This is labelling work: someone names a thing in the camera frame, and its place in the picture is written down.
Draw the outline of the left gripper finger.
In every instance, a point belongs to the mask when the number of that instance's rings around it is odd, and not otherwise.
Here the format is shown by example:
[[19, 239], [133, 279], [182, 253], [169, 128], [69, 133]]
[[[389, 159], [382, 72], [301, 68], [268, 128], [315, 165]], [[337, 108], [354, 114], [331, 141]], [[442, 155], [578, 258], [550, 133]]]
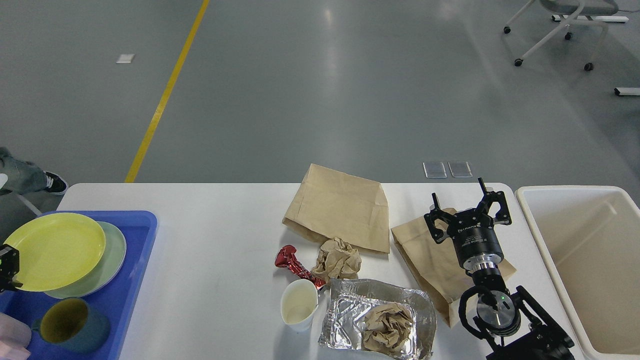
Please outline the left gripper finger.
[[0, 246], [0, 292], [16, 292], [23, 283], [15, 280], [20, 271], [19, 251], [9, 244]]

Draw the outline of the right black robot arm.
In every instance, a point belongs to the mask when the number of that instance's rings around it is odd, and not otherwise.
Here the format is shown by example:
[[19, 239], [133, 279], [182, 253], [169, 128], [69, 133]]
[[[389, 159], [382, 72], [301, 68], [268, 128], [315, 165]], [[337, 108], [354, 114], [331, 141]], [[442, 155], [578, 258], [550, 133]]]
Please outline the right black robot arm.
[[423, 219], [434, 242], [451, 239], [458, 265], [473, 285], [461, 295], [458, 316], [474, 337], [487, 341], [488, 360], [573, 360], [573, 339], [525, 287], [510, 292], [499, 265], [505, 259], [495, 232], [512, 217], [502, 191], [487, 189], [478, 179], [478, 205], [448, 213], [432, 193], [433, 205]]

